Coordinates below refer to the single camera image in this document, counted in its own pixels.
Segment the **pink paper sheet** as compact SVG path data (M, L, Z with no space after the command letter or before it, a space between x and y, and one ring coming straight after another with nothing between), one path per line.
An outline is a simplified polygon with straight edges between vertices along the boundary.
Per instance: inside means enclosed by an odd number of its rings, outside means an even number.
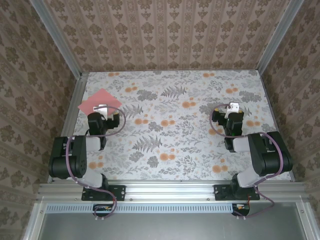
M89 96L87 100L83 100L78 106L78 109L88 116L95 111L94 108L99 107L100 105L108 105L118 109L122 103L104 88L101 88L92 96Z

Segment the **black connector box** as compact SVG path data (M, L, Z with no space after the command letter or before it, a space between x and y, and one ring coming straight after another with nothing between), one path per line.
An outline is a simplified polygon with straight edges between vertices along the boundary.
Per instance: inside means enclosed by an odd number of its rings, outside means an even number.
M250 212L250 205L248 203L233 203L232 215L236 217L246 217Z
M92 207L92 214L96 218L105 218L113 209L113 204L94 204Z

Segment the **grey metal panel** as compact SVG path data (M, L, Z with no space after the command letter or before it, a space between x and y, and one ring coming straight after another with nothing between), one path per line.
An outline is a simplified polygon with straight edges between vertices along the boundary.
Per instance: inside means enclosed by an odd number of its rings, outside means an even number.
M96 219L68 209L36 204L22 240L320 240L307 202L277 203L254 217L231 213L116 213Z

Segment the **aluminium side rail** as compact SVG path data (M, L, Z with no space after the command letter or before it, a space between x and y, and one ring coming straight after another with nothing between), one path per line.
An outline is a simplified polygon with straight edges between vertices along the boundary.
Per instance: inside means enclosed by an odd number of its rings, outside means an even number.
M70 104L67 110L63 128L61 131L60 137L70 137L73 135L78 114L78 106L82 103L83 96L86 90L86 85L88 82L89 72L82 73L79 80L76 81L73 94L70 100Z

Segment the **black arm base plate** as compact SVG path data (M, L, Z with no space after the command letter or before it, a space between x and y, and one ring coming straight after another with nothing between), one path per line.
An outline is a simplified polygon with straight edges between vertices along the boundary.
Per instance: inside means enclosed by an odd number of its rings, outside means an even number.
M217 201L245 201L260 200L260 195L256 193L253 187L242 188L228 184L214 185L214 195Z
M109 185L107 190L111 192L118 201L124 201L126 196L126 186L125 185ZM113 201L113 197L105 192L100 192L88 188L83 188L82 201Z

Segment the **aluminium frame post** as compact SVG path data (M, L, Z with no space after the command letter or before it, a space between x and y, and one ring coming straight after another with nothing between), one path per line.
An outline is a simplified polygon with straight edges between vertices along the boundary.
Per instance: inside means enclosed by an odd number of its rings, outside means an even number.
M265 51L257 64L257 71L260 75L266 70L281 41L285 37L289 27L291 26L295 16L301 8L304 0L290 0L286 10L284 11L275 31L268 42Z
M30 0L30 2L43 22L47 32L52 37L75 79L77 81L80 80L83 72L81 66L78 64L72 49L69 47L66 38L64 37L63 31L58 27L58 24L54 20L44 0Z

